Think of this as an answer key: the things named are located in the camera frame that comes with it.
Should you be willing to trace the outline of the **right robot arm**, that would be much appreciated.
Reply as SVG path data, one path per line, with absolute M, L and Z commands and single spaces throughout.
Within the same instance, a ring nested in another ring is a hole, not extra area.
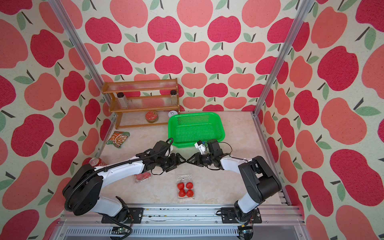
M 230 153 L 223 152 L 217 140 L 206 142 L 209 151 L 206 154 L 201 149 L 202 145 L 201 141 L 195 144 L 199 152 L 187 159 L 187 163 L 206 168 L 213 165 L 216 170 L 241 175 L 247 193 L 234 204 L 238 216 L 250 213 L 266 199 L 282 190 L 279 178 L 263 157 L 256 156 L 251 160 L 233 157 Z

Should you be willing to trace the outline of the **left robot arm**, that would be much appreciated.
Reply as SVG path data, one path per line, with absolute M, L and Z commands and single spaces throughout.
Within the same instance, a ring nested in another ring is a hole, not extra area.
M 101 190 L 108 185 L 127 177 L 143 174 L 155 167 L 163 172 L 171 171 L 181 164 L 172 153 L 173 138 L 158 141 L 151 149 L 137 154 L 128 160 L 92 167 L 82 166 L 63 188 L 64 208 L 76 216 L 95 212 L 109 217 L 116 217 L 125 211 L 124 201 L 120 198 L 109 199 L 101 196 Z

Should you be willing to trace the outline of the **green plastic basket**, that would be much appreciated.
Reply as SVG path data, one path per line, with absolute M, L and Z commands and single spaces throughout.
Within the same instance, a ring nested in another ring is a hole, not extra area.
M 222 141 L 226 136 L 221 117 L 216 113 L 175 115 L 168 122 L 168 137 L 176 148 L 190 148 L 198 141 Z

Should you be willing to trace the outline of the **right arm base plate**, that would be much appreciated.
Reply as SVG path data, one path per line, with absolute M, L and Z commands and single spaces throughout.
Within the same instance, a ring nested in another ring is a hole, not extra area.
M 220 208 L 216 215 L 221 217 L 223 224 L 241 224 L 249 223 L 261 224 L 262 218 L 258 208 L 251 210 L 248 213 L 243 213 L 240 208 Z

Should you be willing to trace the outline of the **clear clamshell container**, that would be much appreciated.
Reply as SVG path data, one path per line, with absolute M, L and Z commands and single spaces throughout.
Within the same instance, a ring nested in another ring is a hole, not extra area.
M 135 180 L 135 183 L 140 183 L 150 179 L 151 176 L 152 176 L 151 173 L 145 172 L 145 173 L 134 175 L 134 180 Z
M 178 193 L 179 193 L 180 190 L 177 188 L 177 184 L 181 183 L 181 182 L 183 182 L 185 184 L 185 188 L 184 188 L 185 192 L 187 192 L 188 190 L 194 191 L 194 196 L 193 197 L 188 198 L 187 196 L 185 196 L 184 198 L 180 198 L 178 196 Z M 193 183 L 194 187 L 192 189 L 187 189 L 186 188 L 186 184 L 188 182 L 192 182 Z M 187 199 L 187 200 L 189 200 L 189 199 L 194 199 L 195 196 L 196 196 L 195 184 L 194 184 L 194 181 L 193 181 L 193 176 L 191 174 L 178 175 L 177 176 L 177 180 L 176 180 L 176 188 L 177 188 L 177 197 L 178 197 L 178 199 L 181 199 L 181 200 Z

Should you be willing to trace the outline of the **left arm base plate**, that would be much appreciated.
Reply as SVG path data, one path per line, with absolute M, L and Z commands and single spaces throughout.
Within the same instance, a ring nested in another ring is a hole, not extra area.
M 140 224 L 143 212 L 144 208 L 123 207 L 112 219 L 122 224 Z

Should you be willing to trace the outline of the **strawberry five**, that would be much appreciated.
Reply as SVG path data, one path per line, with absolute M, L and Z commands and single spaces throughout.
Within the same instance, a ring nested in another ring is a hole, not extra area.
M 178 184 L 177 184 L 177 188 L 178 188 L 179 190 L 184 190 L 184 188 L 185 188 L 185 184 L 184 184 L 183 182 L 178 183 Z

